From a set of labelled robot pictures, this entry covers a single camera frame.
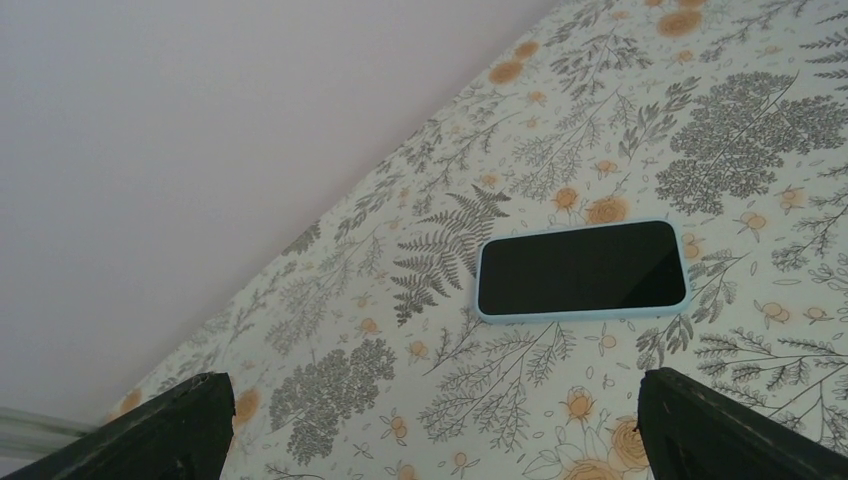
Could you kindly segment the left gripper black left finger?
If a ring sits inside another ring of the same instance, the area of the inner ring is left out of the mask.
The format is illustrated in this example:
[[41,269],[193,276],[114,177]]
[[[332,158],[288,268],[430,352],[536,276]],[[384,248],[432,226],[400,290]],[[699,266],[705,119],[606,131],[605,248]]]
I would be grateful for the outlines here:
[[234,436],[230,376],[195,375],[7,479],[218,479]]

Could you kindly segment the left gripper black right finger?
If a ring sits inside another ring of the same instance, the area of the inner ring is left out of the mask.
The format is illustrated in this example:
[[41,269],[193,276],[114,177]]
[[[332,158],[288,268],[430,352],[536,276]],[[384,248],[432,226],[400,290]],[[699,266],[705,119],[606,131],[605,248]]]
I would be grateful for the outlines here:
[[656,479],[845,479],[847,458],[663,367],[640,383],[637,410]]

